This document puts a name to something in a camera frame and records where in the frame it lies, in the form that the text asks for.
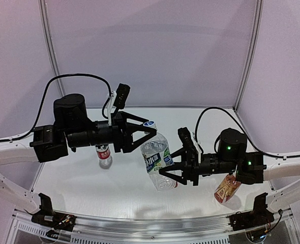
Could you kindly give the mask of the blue white bottle cap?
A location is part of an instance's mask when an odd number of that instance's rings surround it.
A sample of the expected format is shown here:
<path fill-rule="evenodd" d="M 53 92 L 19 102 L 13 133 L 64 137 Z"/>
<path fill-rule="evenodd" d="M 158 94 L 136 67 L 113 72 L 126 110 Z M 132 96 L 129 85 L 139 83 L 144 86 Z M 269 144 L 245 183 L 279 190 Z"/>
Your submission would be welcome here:
<path fill-rule="evenodd" d="M 153 129 L 157 128 L 156 123 L 152 120 L 145 122 L 143 125 L 147 128 L 153 128 Z"/>

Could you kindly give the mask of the clear bottle green blue label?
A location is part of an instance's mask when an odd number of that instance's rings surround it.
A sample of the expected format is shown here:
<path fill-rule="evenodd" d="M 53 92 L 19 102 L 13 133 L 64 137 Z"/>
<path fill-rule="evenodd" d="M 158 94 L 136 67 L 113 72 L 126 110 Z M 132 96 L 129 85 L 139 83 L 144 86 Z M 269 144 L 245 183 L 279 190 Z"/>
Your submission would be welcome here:
<path fill-rule="evenodd" d="M 168 191 L 174 189 L 176 181 L 159 174 L 161 168 L 174 165 L 166 137 L 157 132 L 155 137 L 141 145 L 140 150 L 146 171 L 156 190 Z"/>

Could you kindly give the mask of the clear bottle red label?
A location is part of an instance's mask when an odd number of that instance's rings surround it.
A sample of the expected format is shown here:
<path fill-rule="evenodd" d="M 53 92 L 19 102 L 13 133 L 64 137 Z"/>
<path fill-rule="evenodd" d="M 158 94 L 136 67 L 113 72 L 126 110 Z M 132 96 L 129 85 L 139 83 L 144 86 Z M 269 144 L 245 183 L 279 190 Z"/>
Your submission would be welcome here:
<path fill-rule="evenodd" d="M 109 169 L 112 165 L 112 155 L 108 144 L 96 146 L 96 152 L 99 159 L 99 166 L 102 169 Z"/>

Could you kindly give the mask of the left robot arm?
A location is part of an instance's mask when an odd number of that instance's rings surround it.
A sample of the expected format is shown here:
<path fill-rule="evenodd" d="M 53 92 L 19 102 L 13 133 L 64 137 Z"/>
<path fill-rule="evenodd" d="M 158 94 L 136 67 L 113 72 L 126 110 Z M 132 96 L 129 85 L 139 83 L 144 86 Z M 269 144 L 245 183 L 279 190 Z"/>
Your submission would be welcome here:
<path fill-rule="evenodd" d="M 0 139 L 0 166 L 21 162 L 51 162 L 79 147 L 113 144 L 115 152 L 130 153 L 153 138 L 157 131 L 144 126 L 145 118 L 126 112 L 91 121 L 81 94 L 66 95 L 53 104 L 55 122 L 34 128 L 18 137 Z M 50 197 L 30 193 L 0 174 L 0 197 L 29 214 L 53 214 Z"/>

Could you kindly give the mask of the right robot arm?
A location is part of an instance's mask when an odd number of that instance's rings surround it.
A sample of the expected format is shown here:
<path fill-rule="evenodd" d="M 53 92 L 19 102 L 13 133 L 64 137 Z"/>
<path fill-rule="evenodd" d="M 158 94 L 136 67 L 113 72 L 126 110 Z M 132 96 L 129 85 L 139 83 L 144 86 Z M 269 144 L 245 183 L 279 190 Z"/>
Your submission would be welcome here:
<path fill-rule="evenodd" d="M 203 154 L 192 138 L 189 130 L 178 129 L 182 142 L 181 149 L 172 157 L 181 157 L 179 163 L 159 170 L 159 173 L 186 185 L 198 185 L 199 176 L 212 174 L 233 174 L 236 181 L 244 185 L 261 184 L 276 178 L 300 176 L 300 157 L 296 155 L 275 156 L 275 162 L 266 163 L 267 156 L 262 152 L 247 152 L 246 135 L 228 128 L 222 131 L 216 154 Z M 266 209 L 272 213 L 285 209 L 300 200 L 300 179 L 272 193 L 255 197 L 253 208 Z"/>

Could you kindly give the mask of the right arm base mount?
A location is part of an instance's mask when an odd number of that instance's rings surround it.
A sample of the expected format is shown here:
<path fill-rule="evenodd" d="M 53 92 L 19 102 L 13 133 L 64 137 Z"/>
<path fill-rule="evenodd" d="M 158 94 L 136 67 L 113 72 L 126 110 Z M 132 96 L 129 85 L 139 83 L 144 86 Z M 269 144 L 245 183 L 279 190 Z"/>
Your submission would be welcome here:
<path fill-rule="evenodd" d="M 242 213 L 235 213 L 228 217 L 233 231 L 245 230 L 272 223 L 274 214 L 267 210 L 267 193 L 255 197 L 253 209 Z"/>

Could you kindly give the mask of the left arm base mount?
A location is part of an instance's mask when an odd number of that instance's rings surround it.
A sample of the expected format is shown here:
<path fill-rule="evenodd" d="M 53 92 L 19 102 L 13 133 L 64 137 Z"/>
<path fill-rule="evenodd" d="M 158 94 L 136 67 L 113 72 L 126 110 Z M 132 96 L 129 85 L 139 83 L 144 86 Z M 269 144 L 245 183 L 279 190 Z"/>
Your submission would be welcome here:
<path fill-rule="evenodd" d="M 31 221 L 50 229 L 46 232 L 49 238 L 58 238 L 61 231 L 72 232 L 77 217 L 68 213 L 54 211 L 50 197 L 39 193 L 40 204 L 39 211 L 32 215 Z"/>

